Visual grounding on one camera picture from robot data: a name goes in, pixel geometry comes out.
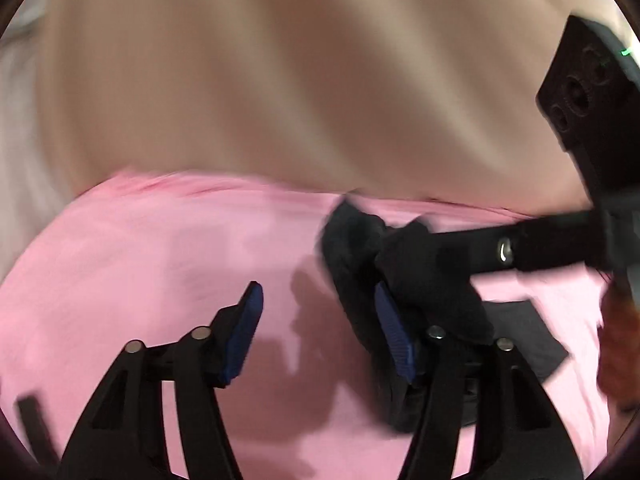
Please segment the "person's right hand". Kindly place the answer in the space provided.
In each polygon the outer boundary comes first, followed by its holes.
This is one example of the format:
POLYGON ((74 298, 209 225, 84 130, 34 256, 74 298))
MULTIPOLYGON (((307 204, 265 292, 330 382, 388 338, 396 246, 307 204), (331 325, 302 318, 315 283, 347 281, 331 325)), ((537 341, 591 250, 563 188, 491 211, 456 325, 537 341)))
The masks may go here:
POLYGON ((601 299, 598 387, 622 413, 639 407, 639 311, 631 296, 611 283, 601 299))

